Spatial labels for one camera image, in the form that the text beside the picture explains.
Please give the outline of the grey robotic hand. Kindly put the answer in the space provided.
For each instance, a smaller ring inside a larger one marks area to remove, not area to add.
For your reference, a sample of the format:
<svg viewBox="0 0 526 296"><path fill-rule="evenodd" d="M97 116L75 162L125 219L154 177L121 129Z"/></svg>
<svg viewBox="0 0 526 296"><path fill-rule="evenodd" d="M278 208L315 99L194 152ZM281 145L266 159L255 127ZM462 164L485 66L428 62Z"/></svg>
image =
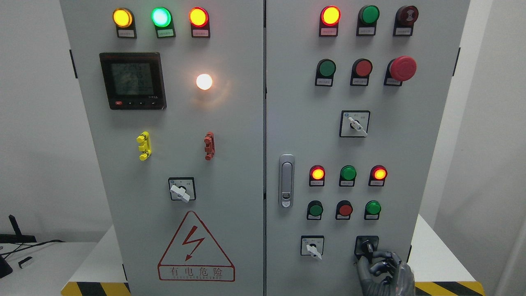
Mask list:
<svg viewBox="0 0 526 296"><path fill-rule="evenodd" d="M370 265L369 258L383 260ZM410 266L389 251L363 255L357 263L361 291L364 296L415 296L415 276Z"/></svg>

